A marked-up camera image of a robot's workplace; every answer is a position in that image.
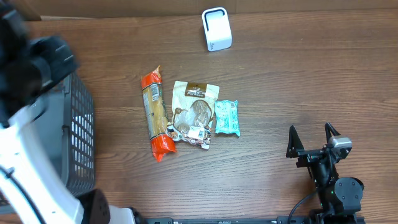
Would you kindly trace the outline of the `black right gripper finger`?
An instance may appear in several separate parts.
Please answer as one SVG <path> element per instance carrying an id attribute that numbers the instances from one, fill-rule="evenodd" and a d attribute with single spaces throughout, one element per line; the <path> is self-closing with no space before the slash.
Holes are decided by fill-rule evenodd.
<path id="1" fill-rule="evenodd" d="M 298 136 L 296 128 L 291 125 L 289 128 L 289 142 L 287 146 L 286 157 L 295 158 L 299 156 L 299 152 L 304 150 L 304 146 Z"/>
<path id="2" fill-rule="evenodd" d="M 329 141 L 332 136 L 339 136 L 340 133 L 331 125 L 331 123 L 325 123 L 326 140 Z"/>

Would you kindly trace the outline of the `teal snack packet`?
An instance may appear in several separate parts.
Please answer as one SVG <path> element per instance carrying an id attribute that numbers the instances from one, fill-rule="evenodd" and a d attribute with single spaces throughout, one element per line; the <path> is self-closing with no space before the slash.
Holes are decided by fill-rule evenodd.
<path id="1" fill-rule="evenodd" d="M 240 137 L 238 101 L 222 100 L 215 102 L 216 134 L 236 134 Z"/>

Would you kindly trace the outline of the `beige brown snack pouch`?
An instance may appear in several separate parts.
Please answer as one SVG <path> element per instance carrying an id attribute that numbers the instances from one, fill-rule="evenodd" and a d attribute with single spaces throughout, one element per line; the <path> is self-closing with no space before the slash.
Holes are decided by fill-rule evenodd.
<path id="1" fill-rule="evenodd" d="M 176 81 L 167 135 L 175 142 L 184 141 L 208 150 L 219 91 L 216 85 Z"/>

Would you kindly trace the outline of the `orange biscuit pack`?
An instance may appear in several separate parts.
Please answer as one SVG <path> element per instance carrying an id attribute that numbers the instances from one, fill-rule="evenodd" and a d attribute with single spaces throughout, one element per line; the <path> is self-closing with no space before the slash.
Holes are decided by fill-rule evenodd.
<path id="1" fill-rule="evenodd" d="M 141 77 L 141 88 L 152 154 L 160 162 L 166 154 L 177 152 L 174 140 L 167 134 L 169 119 L 164 103 L 160 65 Z"/>

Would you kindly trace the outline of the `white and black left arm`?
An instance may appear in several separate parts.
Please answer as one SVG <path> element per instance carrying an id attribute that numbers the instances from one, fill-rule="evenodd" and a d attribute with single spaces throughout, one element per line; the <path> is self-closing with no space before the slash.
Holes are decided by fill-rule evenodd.
<path id="1" fill-rule="evenodd" d="M 24 223 L 144 223 L 98 189 L 73 196 L 45 154 L 30 107 L 77 68 L 64 40 L 30 40 L 17 9 L 1 3 L 1 192 Z"/>

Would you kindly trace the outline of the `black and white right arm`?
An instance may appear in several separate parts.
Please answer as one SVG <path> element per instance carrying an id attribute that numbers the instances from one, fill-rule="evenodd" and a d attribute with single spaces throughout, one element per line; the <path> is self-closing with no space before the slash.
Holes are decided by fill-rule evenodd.
<path id="1" fill-rule="evenodd" d="M 287 223 L 364 223 L 363 217 L 356 216 L 361 210 L 364 184 L 354 177 L 340 177 L 335 166 L 346 159 L 353 143 L 330 123 L 325 124 L 325 134 L 326 144 L 322 148 L 307 150 L 296 128 L 289 128 L 286 157 L 296 158 L 298 168 L 307 168 L 315 190 L 293 207 Z M 311 210 L 305 218 L 295 218 L 296 209 L 315 195 L 318 196 L 321 207 Z"/>

